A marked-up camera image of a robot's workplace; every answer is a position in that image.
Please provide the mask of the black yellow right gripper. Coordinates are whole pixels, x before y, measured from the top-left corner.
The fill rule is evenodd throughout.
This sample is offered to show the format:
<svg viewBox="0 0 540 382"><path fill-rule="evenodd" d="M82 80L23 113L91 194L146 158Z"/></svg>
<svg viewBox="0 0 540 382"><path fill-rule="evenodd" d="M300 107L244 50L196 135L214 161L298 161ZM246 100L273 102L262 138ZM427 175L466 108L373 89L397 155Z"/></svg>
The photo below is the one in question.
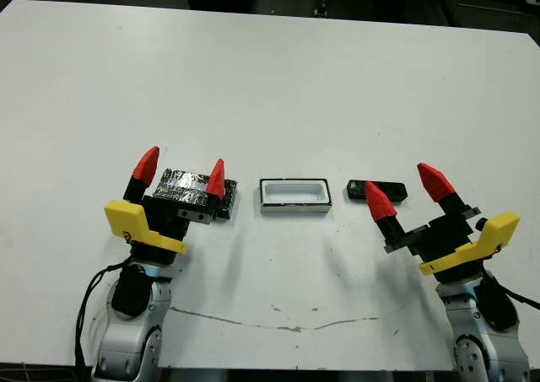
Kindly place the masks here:
<svg viewBox="0 0 540 382"><path fill-rule="evenodd" d="M422 274L432 275L442 283L461 281L480 273L481 262L506 247L520 222L512 212L481 219L483 225L476 241L469 236L473 229L466 213L471 209L458 195L443 173L426 164L417 164L422 185L445 215L419 228L404 231L397 220L397 211L386 194L372 181L364 186L371 217L385 239L385 251L391 253L403 247L419 256Z"/></svg>

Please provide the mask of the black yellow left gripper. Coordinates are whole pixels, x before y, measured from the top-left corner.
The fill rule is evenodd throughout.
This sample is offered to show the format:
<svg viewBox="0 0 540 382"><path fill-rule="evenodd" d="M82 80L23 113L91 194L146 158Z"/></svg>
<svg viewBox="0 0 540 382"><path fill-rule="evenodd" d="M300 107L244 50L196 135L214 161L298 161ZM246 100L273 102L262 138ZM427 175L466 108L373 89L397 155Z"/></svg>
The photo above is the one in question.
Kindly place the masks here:
<svg viewBox="0 0 540 382"><path fill-rule="evenodd" d="M135 261L169 266L177 256L186 253L183 239L190 223L209 224L216 218L225 196L224 161L218 159L208 177L207 201L203 207L143 196L154 179L158 159L157 146L143 155L127 184L123 195L125 201L108 202L105 216L111 232L130 245L130 254Z"/></svg>

